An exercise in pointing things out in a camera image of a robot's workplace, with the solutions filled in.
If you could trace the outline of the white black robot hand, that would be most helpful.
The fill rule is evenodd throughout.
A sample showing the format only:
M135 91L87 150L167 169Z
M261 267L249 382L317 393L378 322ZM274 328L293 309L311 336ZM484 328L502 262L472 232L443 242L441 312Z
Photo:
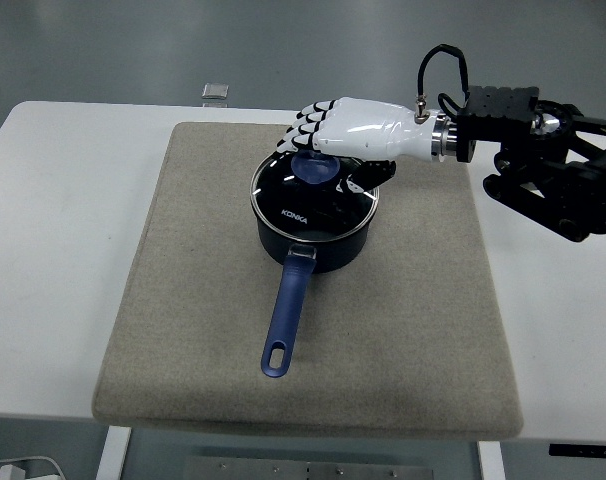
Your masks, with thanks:
M438 113L427 112L421 123L415 112L400 105L342 97L303 108L276 145L276 152L314 151L362 161L400 157L441 161L433 141Z

